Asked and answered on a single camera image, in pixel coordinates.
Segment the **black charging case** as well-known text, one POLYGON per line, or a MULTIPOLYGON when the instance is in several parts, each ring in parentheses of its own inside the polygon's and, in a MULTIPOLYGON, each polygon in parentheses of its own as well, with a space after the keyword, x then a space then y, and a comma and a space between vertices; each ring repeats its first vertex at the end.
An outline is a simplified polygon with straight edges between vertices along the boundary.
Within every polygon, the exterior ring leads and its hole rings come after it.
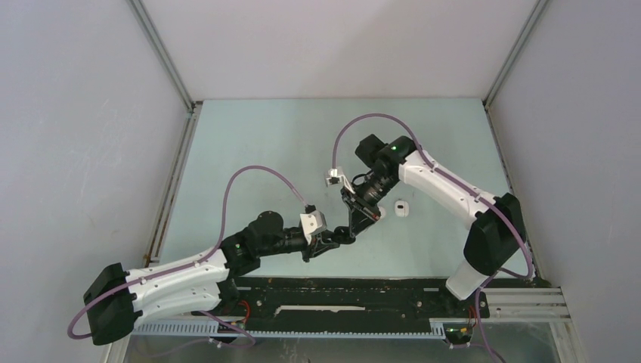
POLYGON ((339 226, 334 229, 332 240, 341 245, 353 244, 355 242, 355 236, 350 232, 349 227, 339 226))

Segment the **white charging case with dot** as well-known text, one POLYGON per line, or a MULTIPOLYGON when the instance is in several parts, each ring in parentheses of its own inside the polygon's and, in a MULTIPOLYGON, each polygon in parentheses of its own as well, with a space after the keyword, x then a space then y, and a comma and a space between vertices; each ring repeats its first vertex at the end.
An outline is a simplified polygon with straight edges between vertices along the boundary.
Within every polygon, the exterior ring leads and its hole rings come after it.
POLYGON ((396 200, 394 206, 395 215, 399 218, 406 218, 409 215, 409 203, 405 200, 396 200))

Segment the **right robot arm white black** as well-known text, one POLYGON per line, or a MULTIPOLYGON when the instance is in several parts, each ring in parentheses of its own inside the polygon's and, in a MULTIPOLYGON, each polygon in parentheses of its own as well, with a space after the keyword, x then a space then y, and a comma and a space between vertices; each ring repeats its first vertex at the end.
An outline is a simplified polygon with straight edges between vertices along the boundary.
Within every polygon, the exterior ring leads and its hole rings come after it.
POLYGON ((355 154, 369 169, 360 184, 351 183, 337 165, 327 176, 327 184, 342 185, 342 199, 349 210, 349 240, 381 219, 378 203, 400 182, 427 194, 460 218, 468 230, 463 261, 446 280, 447 290, 439 297, 447 315, 461 315, 469 308, 469 297, 489 277, 517 251, 528 251, 522 210, 514 195, 496 197, 478 189, 440 166, 407 136, 387 144, 368 135, 355 154))

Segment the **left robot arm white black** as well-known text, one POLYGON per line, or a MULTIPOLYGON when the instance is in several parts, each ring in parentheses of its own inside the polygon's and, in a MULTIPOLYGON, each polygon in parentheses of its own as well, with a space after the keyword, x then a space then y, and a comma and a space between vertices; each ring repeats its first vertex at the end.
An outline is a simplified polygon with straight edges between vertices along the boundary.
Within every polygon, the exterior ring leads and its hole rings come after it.
POLYGON ((152 268, 126 271, 121 263, 108 265, 83 296, 89 336, 102 346, 142 324, 185 312, 229 315, 239 305, 234 279, 259 268, 262 257, 300 252, 307 262, 354 242, 347 227, 326 229, 318 211, 302 215, 291 228, 283 226, 280 214, 266 211, 217 249, 152 268))

